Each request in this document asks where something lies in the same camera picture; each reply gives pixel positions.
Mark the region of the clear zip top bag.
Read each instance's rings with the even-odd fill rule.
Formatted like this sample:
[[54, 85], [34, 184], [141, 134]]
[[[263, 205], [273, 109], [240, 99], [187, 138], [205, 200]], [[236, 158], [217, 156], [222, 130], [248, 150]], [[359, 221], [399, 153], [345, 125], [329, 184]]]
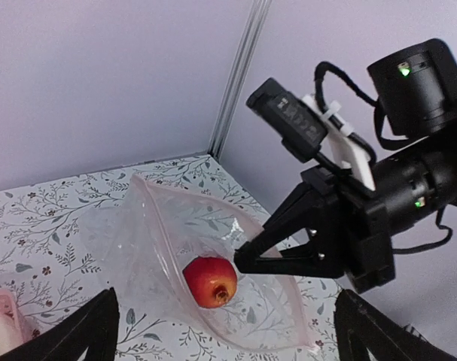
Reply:
[[295, 278], [236, 269], [235, 251], [262, 228], [234, 205], [135, 175], [119, 205], [93, 208], [78, 224], [123, 306], [243, 351], [318, 350]]

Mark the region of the floral patterned table mat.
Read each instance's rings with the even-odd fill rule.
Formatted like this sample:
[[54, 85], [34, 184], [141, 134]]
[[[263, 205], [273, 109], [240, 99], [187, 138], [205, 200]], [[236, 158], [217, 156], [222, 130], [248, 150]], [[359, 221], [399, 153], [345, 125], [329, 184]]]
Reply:
[[266, 210], [209, 156], [0, 191], [0, 288], [40, 335], [112, 287], [118, 360], [337, 360], [339, 285], [240, 275], [234, 298], [197, 307], [182, 277], [231, 259]]

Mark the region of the right aluminium frame post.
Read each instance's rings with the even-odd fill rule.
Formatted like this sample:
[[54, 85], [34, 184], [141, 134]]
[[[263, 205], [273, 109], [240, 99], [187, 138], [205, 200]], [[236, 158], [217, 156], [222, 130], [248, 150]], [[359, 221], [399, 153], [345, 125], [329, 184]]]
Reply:
[[230, 126], [233, 122], [242, 88], [271, 4], [272, 1], [269, 0], [252, 2], [242, 37], [236, 49], [236, 55], [230, 69], [207, 150], [207, 154], [217, 161], [220, 160], [228, 139]]

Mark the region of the white eggplant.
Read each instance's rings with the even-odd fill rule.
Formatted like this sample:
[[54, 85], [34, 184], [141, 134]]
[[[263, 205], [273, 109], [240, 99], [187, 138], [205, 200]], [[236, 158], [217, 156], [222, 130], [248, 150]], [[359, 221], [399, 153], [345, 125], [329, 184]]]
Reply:
[[0, 356], [24, 344], [22, 332], [12, 317], [0, 314]]

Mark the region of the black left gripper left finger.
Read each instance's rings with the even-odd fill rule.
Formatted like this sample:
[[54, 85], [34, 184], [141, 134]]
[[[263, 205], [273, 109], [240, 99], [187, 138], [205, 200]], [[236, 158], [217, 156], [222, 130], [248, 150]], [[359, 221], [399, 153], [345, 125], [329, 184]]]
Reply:
[[114, 288], [101, 291], [63, 322], [0, 356], [0, 360], [113, 360], [119, 304]]

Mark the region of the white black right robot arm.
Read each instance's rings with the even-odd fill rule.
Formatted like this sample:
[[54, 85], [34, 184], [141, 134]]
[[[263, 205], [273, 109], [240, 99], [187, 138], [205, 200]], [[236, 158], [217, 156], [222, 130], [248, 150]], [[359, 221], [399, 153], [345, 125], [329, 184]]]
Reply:
[[[434, 242], [396, 248], [392, 237], [449, 205], [457, 207], [457, 63], [433, 38], [368, 67], [372, 99], [330, 62], [315, 68], [315, 92], [303, 98], [265, 80], [247, 106], [280, 136], [300, 162], [315, 160], [262, 231], [236, 250], [244, 274], [347, 277], [366, 292], [395, 278], [395, 256], [433, 250]], [[393, 139], [373, 148], [324, 99], [335, 74], [373, 108], [374, 129], [389, 123]]]

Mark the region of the pink plastic basket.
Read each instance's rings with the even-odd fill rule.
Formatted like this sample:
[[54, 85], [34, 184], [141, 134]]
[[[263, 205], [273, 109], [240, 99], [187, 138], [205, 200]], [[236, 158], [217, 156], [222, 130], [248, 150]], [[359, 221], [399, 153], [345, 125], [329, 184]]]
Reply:
[[0, 288], [0, 314], [13, 318], [16, 327], [22, 332], [24, 344], [32, 339], [32, 328], [17, 307], [12, 293]]

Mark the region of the red pomegranate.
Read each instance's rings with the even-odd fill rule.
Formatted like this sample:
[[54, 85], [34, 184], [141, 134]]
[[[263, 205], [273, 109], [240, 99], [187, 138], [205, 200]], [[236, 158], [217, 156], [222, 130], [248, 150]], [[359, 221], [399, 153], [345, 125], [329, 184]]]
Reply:
[[238, 278], [231, 262], [221, 257], [197, 257], [183, 270], [184, 279], [201, 308], [220, 308], [236, 294]]

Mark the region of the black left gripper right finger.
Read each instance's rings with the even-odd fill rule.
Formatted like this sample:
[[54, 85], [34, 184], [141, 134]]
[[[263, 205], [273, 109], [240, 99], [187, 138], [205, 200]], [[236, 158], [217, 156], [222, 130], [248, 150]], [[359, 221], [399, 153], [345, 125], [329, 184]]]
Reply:
[[334, 327], [341, 361], [423, 361], [457, 358], [409, 333], [352, 290], [339, 293]]

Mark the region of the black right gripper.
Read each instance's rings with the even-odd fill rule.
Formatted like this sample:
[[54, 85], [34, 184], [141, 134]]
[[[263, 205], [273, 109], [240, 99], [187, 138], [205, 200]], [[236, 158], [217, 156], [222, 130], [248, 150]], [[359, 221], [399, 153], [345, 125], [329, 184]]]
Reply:
[[[308, 184], [298, 184], [263, 230], [235, 252], [237, 269], [250, 275], [347, 275], [359, 293], [394, 280], [392, 236], [439, 208], [439, 156], [399, 153], [379, 162], [374, 173], [376, 192], [366, 196], [319, 166], [304, 171]], [[308, 243], [262, 256], [306, 227], [316, 232]]]

